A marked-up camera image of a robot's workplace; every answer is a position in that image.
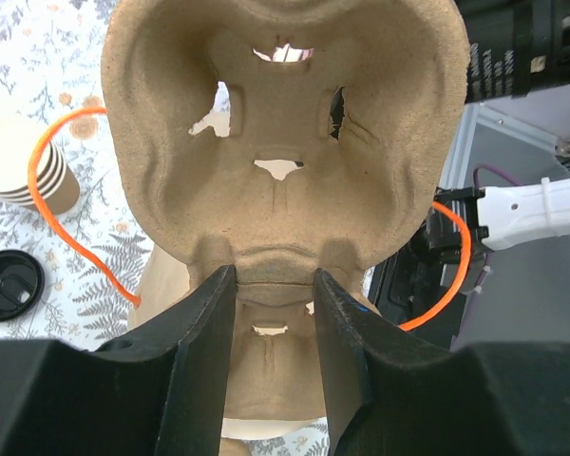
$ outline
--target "cup lid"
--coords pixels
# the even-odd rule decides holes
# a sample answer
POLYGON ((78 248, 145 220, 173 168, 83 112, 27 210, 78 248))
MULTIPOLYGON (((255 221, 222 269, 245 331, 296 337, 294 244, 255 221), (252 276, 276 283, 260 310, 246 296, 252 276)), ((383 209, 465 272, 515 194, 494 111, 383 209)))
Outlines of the cup lid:
POLYGON ((31 309, 44 289, 45 273, 36 258, 18 250, 0 252, 0 321, 31 309))
MULTIPOLYGON (((29 157, 45 129, 44 125, 24 116, 0 117, 0 193, 28 184, 29 157)), ((38 167, 40 173, 47 167, 48 158, 45 150, 38 167)))

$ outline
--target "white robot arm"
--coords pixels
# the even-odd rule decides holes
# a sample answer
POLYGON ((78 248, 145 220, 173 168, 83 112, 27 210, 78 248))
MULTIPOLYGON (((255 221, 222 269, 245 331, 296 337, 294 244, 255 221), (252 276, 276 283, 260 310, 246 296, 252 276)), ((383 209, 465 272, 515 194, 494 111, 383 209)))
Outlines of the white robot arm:
POLYGON ((487 227, 482 244, 493 251, 530 240, 570 235, 570 179, 521 187, 486 187, 477 200, 478 221, 487 227))

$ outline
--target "torn hole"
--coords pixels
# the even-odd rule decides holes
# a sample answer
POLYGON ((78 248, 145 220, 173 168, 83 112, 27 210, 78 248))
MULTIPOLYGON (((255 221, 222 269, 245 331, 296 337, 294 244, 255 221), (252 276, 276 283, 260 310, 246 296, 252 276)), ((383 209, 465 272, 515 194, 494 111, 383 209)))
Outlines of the torn hole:
POLYGON ((254 160, 254 165, 265 169, 277 181, 283 181, 290 173, 304 167, 303 161, 254 160))
POLYGON ((257 49, 253 49, 254 54, 266 62, 278 64, 288 64, 292 62, 304 62, 313 57, 314 49, 296 49, 289 43, 284 47, 276 47, 271 55, 264 54, 257 49))
POLYGON ((219 138, 230 136, 230 93, 228 87, 223 82, 218 82, 218 90, 213 107, 205 116, 192 125, 188 134, 198 135, 206 128, 212 127, 219 138))
POLYGON ((333 94, 332 107, 330 108, 330 123, 332 126, 332 138, 336 140, 340 137, 340 128, 342 128, 342 122, 344 122, 344 93, 342 90, 344 87, 338 88, 333 94))
POLYGON ((287 332, 287 330, 289 330, 287 325, 283 325, 277 328, 272 326, 265 328, 265 327, 252 325, 252 328, 254 329, 257 335, 279 335, 279 334, 284 334, 287 332))

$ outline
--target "fern print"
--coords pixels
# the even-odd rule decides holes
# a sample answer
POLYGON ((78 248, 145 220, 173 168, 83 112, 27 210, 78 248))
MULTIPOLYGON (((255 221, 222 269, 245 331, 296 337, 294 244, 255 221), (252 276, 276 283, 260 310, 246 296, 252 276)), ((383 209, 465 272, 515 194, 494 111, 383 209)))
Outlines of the fern print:
POLYGON ((45 83, 45 86, 40 90, 40 92, 31 99, 29 104, 36 106, 36 110, 32 114, 33 117, 40 119, 44 124, 50 124, 48 111, 52 111, 55 108, 55 104, 48 93, 47 83, 45 83))
POLYGON ((95 10, 97 10, 97 19, 107 24, 112 11, 116 6, 117 0, 95 0, 95 10))
POLYGON ((13 30, 21 24, 22 17, 23 10, 19 7, 15 7, 10 13, 0 14, 0 41, 8 41, 12 38, 13 30))
POLYGON ((45 310, 45 332, 48 337, 61 337, 66 333, 67 322, 64 319, 64 312, 61 309, 61 304, 51 301, 42 300, 45 310))
POLYGON ((324 420, 317 421, 316 423, 312 423, 311 425, 309 425, 309 428, 316 429, 325 435, 328 435, 328 433, 329 433, 327 422, 324 420))
MULTIPOLYGON (((270 440, 253 440, 245 443, 254 456, 270 456, 285 447, 285 440, 282 437, 276 437, 270 440)), ((291 454, 289 450, 287 450, 287 452, 282 453, 281 456, 291 456, 291 454)))
MULTIPOLYGON (((92 165, 79 163, 75 168, 75 174, 81 186, 85 184, 85 175, 92 176, 93 172, 94 169, 92 165)), ((72 211, 72 214, 66 218, 65 224, 73 226, 73 229, 70 229, 71 234, 81 242, 87 243, 91 241, 91 234, 87 232, 85 224, 90 225, 90 227, 95 227, 100 224, 100 220, 94 215, 94 204, 96 202, 95 198, 98 197, 100 203, 107 205, 103 190, 106 175, 107 172, 82 193, 77 210, 72 211)))
POLYGON ((0 84, 7 90, 9 95, 12 95, 12 90, 15 88, 15 82, 10 78, 10 66, 0 66, 0 84))
POLYGON ((22 225, 30 227, 37 236, 53 236, 40 214, 0 201, 0 244, 18 244, 22 225))
POLYGON ((11 320, 8 323, 7 338, 9 339, 25 339, 26 331, 23 328, 21 319, 11 320))
MULTIPOLYGON (((138 234, 109 236, 113 243, 96 245, 93 250, 105 252, 106 266, 114 272, 127 290, 134 290, 142 275, 145 258, 150 253, 142 246, 146 238, 138 234)), ((79 316, 92 318, 90 323, 84 324, 83 327, 95 333, 96 340, 109 340, 126 332, 129 304, 95 266, 89 266, 79 278, 93 276, 101 278, 88 285, 85 290, 73 297, 72 301, 85 305, 78 312, 79 316)))
POLYGON ((316 441, 304 454, 304 456, 327 456, 330 450, 330 444, 327 438, 322 438, 321 441, 316 441))
MULTIPOLYGON (((80 255, 70 256, 66 260, 67 271, 72 275, 80 273, 85 266, 86 266, 85 259, 80 255)), ((90 276, 92 272, 87 271, 86 274, 90 276)))
POLYGON ((70 3, 76 10, 79 10, 79 9, 83 6, 83 3, 84 3, 85 1, 86 1, 86 0, 69 0, 69 3, 70 3))

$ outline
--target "black cup lid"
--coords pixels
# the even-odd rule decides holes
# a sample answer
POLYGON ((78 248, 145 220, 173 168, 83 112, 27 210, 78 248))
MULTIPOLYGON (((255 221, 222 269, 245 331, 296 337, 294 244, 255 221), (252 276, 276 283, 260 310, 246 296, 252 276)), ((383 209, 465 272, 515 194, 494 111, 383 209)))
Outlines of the black cup lid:
POLYGON ((32 308, 45 289, 45 273, 36 258, 18 250, 0 252, 0 321, 32 308))

